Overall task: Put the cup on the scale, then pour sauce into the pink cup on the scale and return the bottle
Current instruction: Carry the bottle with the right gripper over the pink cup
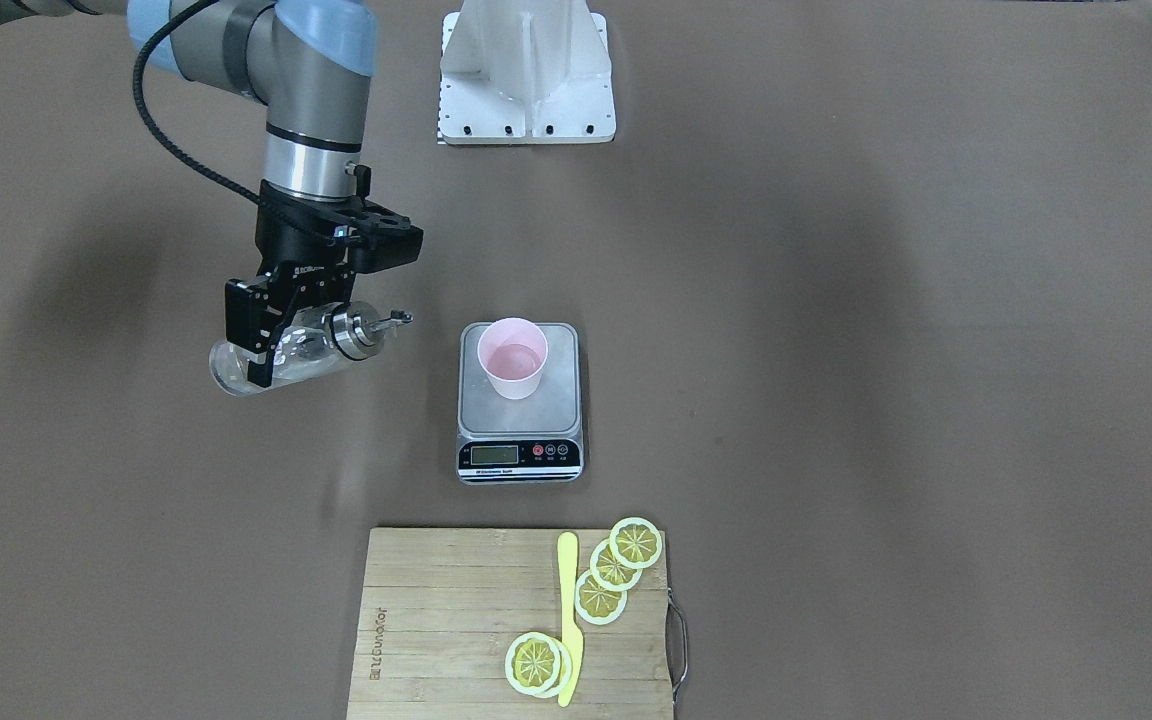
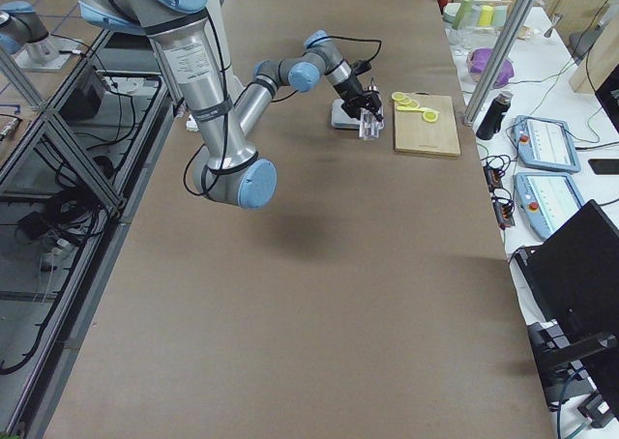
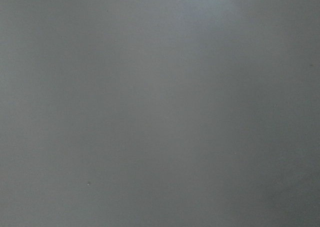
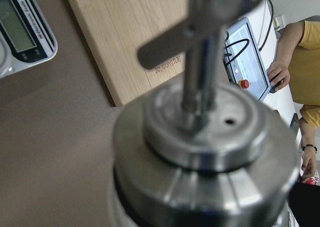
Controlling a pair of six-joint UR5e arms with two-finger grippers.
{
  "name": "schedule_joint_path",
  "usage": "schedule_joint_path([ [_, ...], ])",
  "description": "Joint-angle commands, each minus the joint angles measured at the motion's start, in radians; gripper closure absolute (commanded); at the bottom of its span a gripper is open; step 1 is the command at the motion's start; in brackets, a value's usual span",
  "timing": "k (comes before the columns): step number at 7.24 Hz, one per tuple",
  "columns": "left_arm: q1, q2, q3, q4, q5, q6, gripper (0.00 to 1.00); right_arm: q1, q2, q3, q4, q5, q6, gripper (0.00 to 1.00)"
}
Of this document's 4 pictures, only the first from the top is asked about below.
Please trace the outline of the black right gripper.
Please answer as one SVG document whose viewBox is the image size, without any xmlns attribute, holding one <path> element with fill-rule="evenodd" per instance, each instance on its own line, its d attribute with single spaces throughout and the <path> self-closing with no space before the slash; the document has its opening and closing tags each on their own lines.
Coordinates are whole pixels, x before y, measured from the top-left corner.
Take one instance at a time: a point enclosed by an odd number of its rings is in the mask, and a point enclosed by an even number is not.
<svg viewBox="0 0 1152 720">
<path fill-rule="evenodd" d="M 262 255 L 259 276 L 229 279 L 223 287 L 225 341 L 251 353 L 247 382 L 273 389 L 338 373 L 338 347 L 329 338 L 335 302 L 285 310 L 294 296 L 325 293 L 338 300 L 351 285 L 346 245 L 338 232 L 340 200 L 308 199 L 262 181 L 255 242 Z M 282 313 L 276 333 L 268 329 L 270 304 Z"/>
</svg>

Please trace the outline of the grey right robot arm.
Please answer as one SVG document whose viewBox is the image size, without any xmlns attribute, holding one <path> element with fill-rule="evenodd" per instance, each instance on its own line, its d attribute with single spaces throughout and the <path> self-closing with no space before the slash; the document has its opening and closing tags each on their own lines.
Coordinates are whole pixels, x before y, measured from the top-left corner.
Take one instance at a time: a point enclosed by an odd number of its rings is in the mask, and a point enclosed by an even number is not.
<svg viewBox="0 0 1152 720">
<path fill-rule="evenodd" d="M 378 356 L 403 310 L 355 300 L 357 276 L 419 259 L 424 233 L 371 200 L 361 160 L 378 22 L 362 1 L 0 1 L 13 20 L 123 15 L 143 126 L 189 169 L 257 209 L 251 279 L 223 291 L 225 336 L 209 365 L 236 397 L 310 381 Z M 257 190 L 206 167 L 147 109 L 147 67 L 264 105 Z"/>
</svg>

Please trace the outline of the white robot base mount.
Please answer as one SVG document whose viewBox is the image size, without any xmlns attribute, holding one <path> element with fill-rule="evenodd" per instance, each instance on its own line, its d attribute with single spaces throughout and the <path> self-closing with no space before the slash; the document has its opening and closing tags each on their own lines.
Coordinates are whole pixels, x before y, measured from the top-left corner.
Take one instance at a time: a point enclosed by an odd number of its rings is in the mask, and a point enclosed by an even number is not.
<svg viewBox="0 0 1152 720">
<path fill-rule="evenodd" d="M 617 135 L 608 22 L 585 1 L 467 1 L 442 18 L 435 138 L 576 145 Z"/>
</svg>

